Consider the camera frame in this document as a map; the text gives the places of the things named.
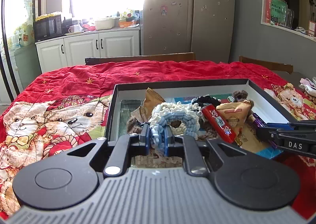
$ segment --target red case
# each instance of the red case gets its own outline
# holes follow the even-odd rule
[[[228,122],[216,110],[214,105],[210,104],[202,109],[205,118],[208,119],[212,127],[227,143],[233,143],[236,138],[235,132],[232,130]]]

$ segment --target black pole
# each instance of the black pole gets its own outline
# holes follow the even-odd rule
[[[16,83],[15,76],[12,69],[9,49],[8,49],[8,42],[7,42],[7,35],[5,33],[5,24],[4,24],[4,0],[1,0],[1,28],[2,28],[2,39],[3,39],[3,46],[4,46],[4,54],[7,59],[7,65],[9,69],[9,74],[13,83],[14,90],[16,95],[20,93],[18,84]]]
[[[11,100],[11,102],[13,102],[14,100],[14,97],[12,95],[12,91],[10,89],[10,86],[9,86],[9,82],[8,82],[8,79],[7,79],[7,75],[5,74],[5,70],[4,70],[4,65],[3,65],[3,61],[2,61],[2,57],[0,59],[0,71],[1,71],[1,76],[2,76],[2,79],[3,79],[3,82],[4,82],[4,85],[5,85],[5,88],[7,90],[7,93],[9,95],[9,98]]]

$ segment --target gray ribbed plate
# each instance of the gray ribbed plate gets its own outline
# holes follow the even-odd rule
[[[14,224],[305,222],[289,206],[269,212],[238,208],[218,195],[208,179],[189,176],[183,168],[129,168],[121,177],[105,179],[87,201],[77,206],[58,211],[22,207],[7,220]]]

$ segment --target yellow bow tie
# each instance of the yellow bow tie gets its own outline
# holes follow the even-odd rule
[[[13,136],[8,135],[5,139],[5,143],[7,145],[18,143],[19,145],[24,146],[27,144],[28,140],[29,140],[28,136],[13,137]]]

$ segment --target wooden chair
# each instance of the wooden chair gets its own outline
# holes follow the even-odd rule
[[[155,54],[155,55],[136,55],[136,56],[123,56],[123,57],[106,57],[106,58],[85,58],[86,65],[96,65],[107,62],[127,62],[127,61],[174,61],[174,62],[187,62],[195,60],[195,53],[173,53],[173,54]]]
[[[244,57],[241,55],[239,56],[239,61],[243,62],[243,63],[258,64],[258,65],[266,67],[267,69],[269,69],[271,71],[286,71],[289,74],[291,74],[293,72],[293,65],[290,65],[290,64],[261,61],[261,60],[256,60],[256,59]]]

